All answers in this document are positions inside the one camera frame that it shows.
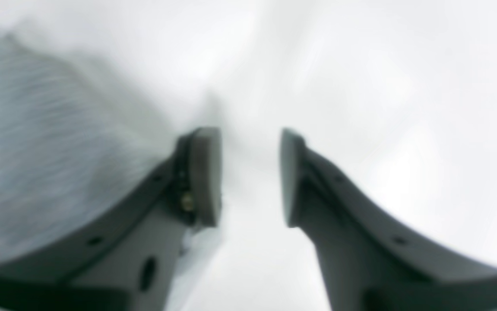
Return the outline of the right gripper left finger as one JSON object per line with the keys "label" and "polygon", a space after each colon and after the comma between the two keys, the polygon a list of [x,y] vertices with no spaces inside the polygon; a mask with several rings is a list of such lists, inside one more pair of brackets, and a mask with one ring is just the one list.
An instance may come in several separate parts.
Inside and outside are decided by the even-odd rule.
{"label": "right gripper left finger", "polygon": [[222,134],[181,136],[110,211],[40,250],[0,264],[8,311],[162,311],[185,240],[222,211]]}

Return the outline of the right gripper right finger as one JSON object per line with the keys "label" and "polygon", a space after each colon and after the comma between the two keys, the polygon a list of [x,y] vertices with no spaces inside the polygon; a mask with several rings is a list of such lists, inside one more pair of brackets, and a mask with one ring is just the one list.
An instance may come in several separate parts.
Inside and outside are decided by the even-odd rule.
{"label": "right gripper right finger", "polygon": [[282,130],[284,218],[312,242],[333,311],[497,311],[497,267],[415,232]]}

